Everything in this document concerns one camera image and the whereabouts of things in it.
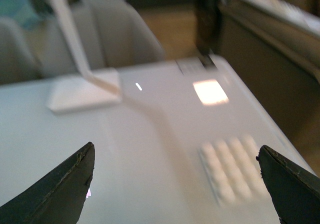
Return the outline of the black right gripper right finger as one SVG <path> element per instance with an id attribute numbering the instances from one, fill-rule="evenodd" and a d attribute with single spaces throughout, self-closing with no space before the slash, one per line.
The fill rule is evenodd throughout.
<path id="1" fill-rule="evenodd" d="M 320 178 L 267 145 L 256 160 L 281 224 L 320 222 Z"/>

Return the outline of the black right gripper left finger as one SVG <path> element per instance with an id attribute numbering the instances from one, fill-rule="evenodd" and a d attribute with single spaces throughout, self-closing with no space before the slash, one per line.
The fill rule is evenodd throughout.
<path id="1" fill-rule="evenodd" d="M 88 142 L 21 194 L 0 207 L 2 224 L 76 224 L 94 175 Z"/>

